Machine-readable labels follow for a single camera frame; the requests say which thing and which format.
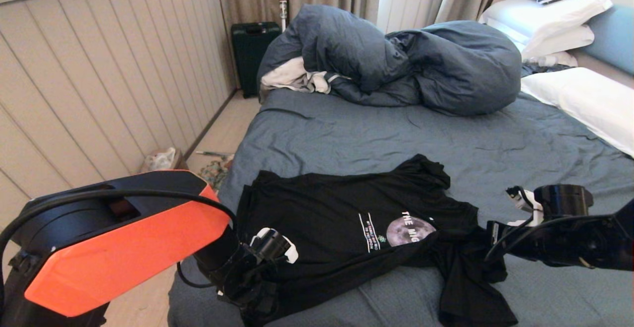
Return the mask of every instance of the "gray bed sheet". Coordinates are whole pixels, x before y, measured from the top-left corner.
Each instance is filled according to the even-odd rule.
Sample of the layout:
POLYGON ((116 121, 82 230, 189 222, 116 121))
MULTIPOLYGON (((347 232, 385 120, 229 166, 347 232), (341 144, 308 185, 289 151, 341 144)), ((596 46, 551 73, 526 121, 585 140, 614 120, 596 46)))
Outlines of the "gray bed sheet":
MULTIPOLYGON (((591 214, 616 211, 634 197, 634 162, 560 110, 520 94, 490 115, 450 117, 422 106, 374 108, 341 98, 274 90, 240 144, 220 200, 235 210, 242 187, 261 169, 290 177, 390 171, 421 153, 444 164, 450 196, 479 207, 489 219, 525 219, 504 190, 551 183, 584 185, 591 214)), ((509 277, 495 284, 520 326, 634 326, 632 273, 549 268, 506 257, 509 277)), ((192 259, 185 273, 205 282, 192 259)), ((397 268, 271 327, 437 326, 442 277, 435 268, 397 268)), ((176 277, 170 291, 172 327, 242 326, 236 307, 215 291, 176 277)))

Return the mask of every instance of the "baseboard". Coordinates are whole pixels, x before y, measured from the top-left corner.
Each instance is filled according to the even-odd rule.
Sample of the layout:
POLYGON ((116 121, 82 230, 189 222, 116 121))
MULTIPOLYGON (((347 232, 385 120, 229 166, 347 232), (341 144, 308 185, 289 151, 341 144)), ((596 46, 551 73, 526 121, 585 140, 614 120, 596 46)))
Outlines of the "baseboard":
POLYGON ((205 128, 200 132, 200 134, 198 135, 196 140, 194 140, 194 142, 190 146, 190 148, 187 149, 187 152, 185 153, 185 155, 183 155, 183 161, 184 162, 186 162, 187 159, 190 158, 190 156, 192 155, 192 153, 194 152, 194 150, 196 149, 198 144, 200 144, 200 141, 202 140, 202 138, 204 138, 205 135, 207 134, 207 132, 209 131, 209 128, 211 128, 211 126, 213 125, 215 120, 218 119, 218 117, 220 116, 220 113, 222 113, 224 108, 226 108, 227 104, 229 104, 229 101, 231 101, 233 96, 236 95, 236 92, 238 92, 238 88, 234 88, 233 91, 231 91, 231 94, 229 95, 229 97, 227 97, 227 99, 224 101, 224 103, 222 103, 222 105, 220 106, 220 109, 218 109, 218 111, 215 113, 215 115, 213 115, 213 117, 208 122, 208 124, 205 126, 205 128))

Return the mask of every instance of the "dark green suitcase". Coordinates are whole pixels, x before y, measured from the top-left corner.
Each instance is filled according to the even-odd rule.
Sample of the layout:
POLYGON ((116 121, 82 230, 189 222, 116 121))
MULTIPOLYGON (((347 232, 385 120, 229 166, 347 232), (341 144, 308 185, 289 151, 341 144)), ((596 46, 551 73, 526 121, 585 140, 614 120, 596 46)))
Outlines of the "dark green suitcase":
POLYGON ((258 95, 258 67, 272 40, 281 34, 275 22, 254 22, 231 26, 231 42, 236 59, 240 88, 244 97, 258 95))

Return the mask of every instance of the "rug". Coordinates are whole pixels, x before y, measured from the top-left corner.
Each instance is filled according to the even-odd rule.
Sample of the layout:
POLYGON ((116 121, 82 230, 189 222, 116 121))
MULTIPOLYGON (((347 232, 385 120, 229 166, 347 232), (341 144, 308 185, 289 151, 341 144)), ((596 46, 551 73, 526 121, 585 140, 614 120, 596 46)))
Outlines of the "rug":
POLYGON ((209 164, 200 169, 199 176, 209 183, 216 194, 220 191, 220 187, 222 187, 222 183, 229 173, 231 163, 233 163, 233 156, 209 156, 211 158, 209 164))

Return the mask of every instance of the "black t-shirt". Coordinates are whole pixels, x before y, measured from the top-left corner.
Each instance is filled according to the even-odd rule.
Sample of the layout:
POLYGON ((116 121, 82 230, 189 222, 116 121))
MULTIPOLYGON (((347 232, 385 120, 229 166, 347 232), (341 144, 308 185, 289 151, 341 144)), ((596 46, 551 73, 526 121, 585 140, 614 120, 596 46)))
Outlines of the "black t-shirt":
POLYGON ((439 163, 416 155, 393 171, 294 178, 261 171, 238 208, 243 241, 263 227, 297 246, 295 264, 279 264, 275 318, 310 308, 397 266, 437 266, 445 279, 439 318, 446 326, 517 323, 488 283, 504 280, 503 263, 485 266, 488 248, 477 208, 448 198, 439 163))

